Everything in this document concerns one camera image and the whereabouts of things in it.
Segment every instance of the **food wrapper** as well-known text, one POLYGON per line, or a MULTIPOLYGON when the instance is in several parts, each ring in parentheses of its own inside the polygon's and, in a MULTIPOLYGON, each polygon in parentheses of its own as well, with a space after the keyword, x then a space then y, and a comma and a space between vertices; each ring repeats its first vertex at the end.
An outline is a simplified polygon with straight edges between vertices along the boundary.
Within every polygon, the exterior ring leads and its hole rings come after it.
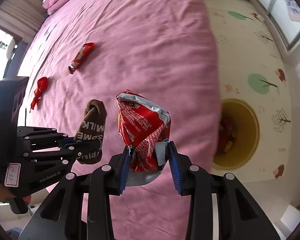
POLYGON ((164 148, 163 153, 156 153, 155 146, 158 142, 169 141, 171 123, 169 113, 130 90, 118 95, 117 103, 120 138, 136 152, 130 168, 135 172, 160 170, 157 156, 163 154, 165 162, 168 157, 164 148))
POLYGON ((69 65, 69 72, 70 74, 73 74, 81 65, 81 63, 84 61, 85 57, 92 51, 95 44, 93 42, 89 42, 84 44, 75 59, 70 63, 69 65))

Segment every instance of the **screw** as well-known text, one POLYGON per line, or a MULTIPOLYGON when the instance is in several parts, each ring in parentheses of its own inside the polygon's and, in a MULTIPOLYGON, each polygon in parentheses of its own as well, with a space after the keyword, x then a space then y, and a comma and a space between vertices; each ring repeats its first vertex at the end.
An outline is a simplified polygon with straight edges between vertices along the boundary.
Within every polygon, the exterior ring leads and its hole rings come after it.
POLYGON ((234 179, 234 175, 232 173, 227 173, 226 174, 226 178, 229 180, 233 180, 234 179))
POLYGON ((70 172, 66 175, 66 179, 73 179, 74 178, 74 173, 70 172))
POLYGON ((110 165, 103 165, 101 169, 103 171, 109 171, 109 170, 111 170, 111 166, 110 165))
POLYGON ((190 166, 190 170, 191 171, 198 171, 199 170, 199 167, 197 165, 191 165, 190 166))

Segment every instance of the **red-bordered sticker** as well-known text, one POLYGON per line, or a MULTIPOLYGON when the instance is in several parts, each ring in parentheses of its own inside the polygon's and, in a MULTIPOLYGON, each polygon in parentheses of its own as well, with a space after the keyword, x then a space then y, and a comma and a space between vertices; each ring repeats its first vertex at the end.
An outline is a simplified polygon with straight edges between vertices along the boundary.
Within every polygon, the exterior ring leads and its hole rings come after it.
POLYGON ((6 179, 4 180, 4 185, 6 187, 19 186, 20 169, 21 169, 20 163, 9 163, 6 172, 6 179))

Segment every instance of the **red wrapper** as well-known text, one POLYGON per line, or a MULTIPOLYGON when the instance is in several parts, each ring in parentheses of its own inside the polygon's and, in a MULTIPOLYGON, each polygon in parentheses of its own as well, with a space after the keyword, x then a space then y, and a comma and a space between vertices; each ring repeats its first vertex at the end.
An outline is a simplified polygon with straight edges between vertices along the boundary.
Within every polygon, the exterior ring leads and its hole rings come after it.
POLYGON ((69 65, 70 74, 73 74, 74 71, 76 71, 80 67, 80 65, 84 61, 85 57, 92 51, 94 46, 95 46, 95 44, 93 42, 89 42, 89 43, 84 44, 80 48, 77 56, 69 65))
POLYGON ((136 172, 159 170, 154 146, 169 141, 169 113, 148 99, 125 90, 117 96, 119 135, 136 150, 130 168, 136 172))

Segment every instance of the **blue gripper pad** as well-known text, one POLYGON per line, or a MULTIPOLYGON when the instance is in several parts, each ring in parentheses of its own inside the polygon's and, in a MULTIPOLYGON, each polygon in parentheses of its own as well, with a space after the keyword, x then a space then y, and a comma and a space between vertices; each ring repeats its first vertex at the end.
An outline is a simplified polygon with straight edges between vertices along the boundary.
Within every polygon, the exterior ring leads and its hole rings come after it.
POLYGON ((178 164, 176 155, 173 152, 169 153, 169 165, 170 165, 170 169, 171 169, 174 187, 178 191, 178 194, 181 195, 181 193, 183 191, 181 171, 179 168, 179 164, 178 164))
POLYGON ((122 192, 126 188, 131 161, 132 161, 132 152, 127 153, 123 160, 122 168, 119 174, 119 185, 118 185, 118 191, 120 194, 122 194, 122 192))

